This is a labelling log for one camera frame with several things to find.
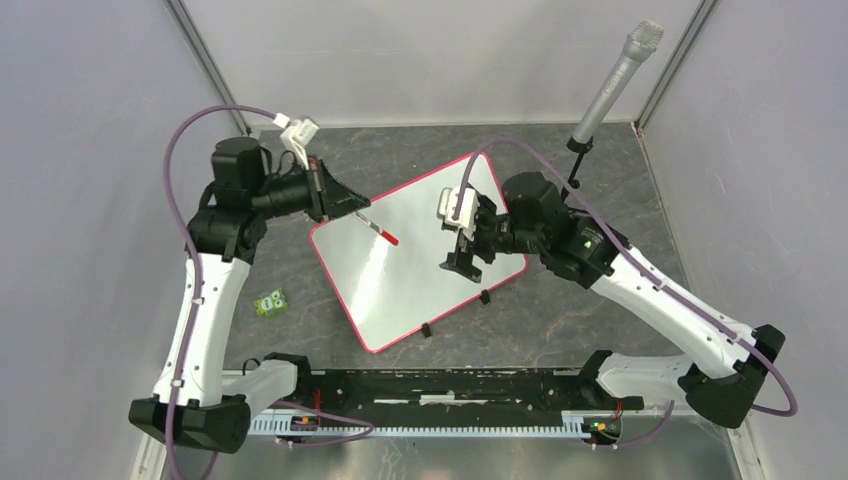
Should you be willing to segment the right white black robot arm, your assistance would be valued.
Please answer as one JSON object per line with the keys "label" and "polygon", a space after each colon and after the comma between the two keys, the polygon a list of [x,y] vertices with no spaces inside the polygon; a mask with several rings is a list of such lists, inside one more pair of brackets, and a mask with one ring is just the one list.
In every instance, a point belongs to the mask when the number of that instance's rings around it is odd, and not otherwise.
{"label": "right white black robot arm", "polygon": [[475,259],[535,255],[556,277],[624,307],[679,349],[676,356],[594,353],[577,382],[580,400],[602,408],[614,398],[683,402],[712,423],[735,429],[755,407],[785,343],[772,325],[751,327],[710,307],[663,274],[619,232],[567,205],[538,172],[503,185],[506,209],[472,187],[447,187],[437,216],[457,235],[443,268],[479,282]]}

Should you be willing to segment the white board with pink rim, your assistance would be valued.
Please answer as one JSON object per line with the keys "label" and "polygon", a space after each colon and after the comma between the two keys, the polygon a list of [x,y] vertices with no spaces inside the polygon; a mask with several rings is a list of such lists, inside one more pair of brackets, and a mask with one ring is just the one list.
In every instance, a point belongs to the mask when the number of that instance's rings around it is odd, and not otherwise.
{"label": "white board with pink rim", "polygon": [[460,157],[372,199],[363,214],[397,239],[378,235],[353,215],[314,227],[310,242],[362,347],[378,353],[521,275],[524,255],[474,264],[478,283],[441,268],[456,235],[441,228],[442,190],[461,181]]}

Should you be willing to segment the red capped whiteboard marker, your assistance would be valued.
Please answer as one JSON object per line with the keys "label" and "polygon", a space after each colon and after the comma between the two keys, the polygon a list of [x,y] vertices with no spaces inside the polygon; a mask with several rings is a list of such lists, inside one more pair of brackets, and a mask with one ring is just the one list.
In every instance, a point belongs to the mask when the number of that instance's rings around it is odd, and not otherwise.
{"label": "red capped whiteboard marker", "polygon": [[393,246],[399,245],[399,240],[395,236],[393,236],[387,230],[385,230],[384,228],[379,226],[373,220],[369,219],[368,217],[366,217],[365,215],[363,215],[360,212],[355,212],[354,216],[358,220],[360,220],[362,223],[364,223],[367,227],[369,227],[371,230],[373,230],[377,235],[379,235],[380,237],[385,239],[387,242],[389,242],[391,245],[393,245]]}

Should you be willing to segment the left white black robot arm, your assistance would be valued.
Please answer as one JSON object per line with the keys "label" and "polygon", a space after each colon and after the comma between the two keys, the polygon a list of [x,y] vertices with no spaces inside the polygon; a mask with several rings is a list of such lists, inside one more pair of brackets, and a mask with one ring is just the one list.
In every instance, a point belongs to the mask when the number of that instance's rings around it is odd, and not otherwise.
{"label": "left white black robot arm", "polygon": [[270,218],[305,213],[321,222],[370,206],[315,156],[283,174],[270,151],[250,137],[218,142],[214,179],[186,223],[186,290],[172,346],[151,397],[132,402],[129,421],[170,445],[232,454],[252,421],[272,404],[306,405],[314,394],[309,360],[270,353],[231,384],[224,356],[235,307]]}

